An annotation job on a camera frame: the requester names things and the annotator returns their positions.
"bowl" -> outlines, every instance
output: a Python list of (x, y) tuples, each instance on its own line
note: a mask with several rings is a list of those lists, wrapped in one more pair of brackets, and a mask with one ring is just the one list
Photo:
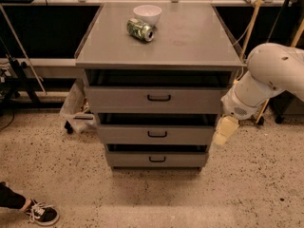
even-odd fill
[(154, 5), (141, 5), (133, 9), (134, 16), (137, 19), (143, 20), (150, 26), (155, 26), (162, 13), (162, 9)]

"black drawer handle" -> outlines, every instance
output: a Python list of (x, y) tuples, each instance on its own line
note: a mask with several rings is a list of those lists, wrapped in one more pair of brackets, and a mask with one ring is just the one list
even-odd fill
[(167, 131), (164, 131), (163, 135), (155, 135), (155, 134), (151, 134), (150, 131), (148, 131), (148, 136), (150, 138), (165, 138), (168, 136), (168, 133), (167, 133)]
[(161, 163), (161, 162), (165, 162), (165, 156), (163, 157), (163, 160), (152, 160), (152, 158), (149, 156), (149, 160), (150, 160), (150, 162), (153, 162), (153, 163)]
[(171, 95), (166, 95), (166, 96), (147, 95), (147, 99), (150, 102), (169, 102), (171, 100)]

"table top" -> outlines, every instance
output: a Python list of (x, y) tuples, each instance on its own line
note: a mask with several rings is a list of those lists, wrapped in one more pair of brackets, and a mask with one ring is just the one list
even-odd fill
[[(154, 39), (130, 36), (127, 21), (142, 4), (161, 7)], [(242, 62), (214, 9), (203, 3), (105, 3), (76, 59), (86, 68), (231, 68)]]

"can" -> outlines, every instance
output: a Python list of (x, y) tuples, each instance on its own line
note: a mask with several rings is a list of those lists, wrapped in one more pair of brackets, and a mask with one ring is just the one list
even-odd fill
[(140, 19), (129, 19), (126, 24), (128, 33), (142, 41), (150, 42), (154, 37), (153, 28)]

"floor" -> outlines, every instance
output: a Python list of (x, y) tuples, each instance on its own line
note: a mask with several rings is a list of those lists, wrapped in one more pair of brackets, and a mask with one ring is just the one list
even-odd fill
[[(56, 205), (54, 227), (304, 227), (304, 119), (243, 121), (197, 169), (107, 166), (94, 131), (68, 135), (58, 110), (8, 110), (0, 118), (0, 177)], [(1, 209), (0, 227), (34, 227)]]

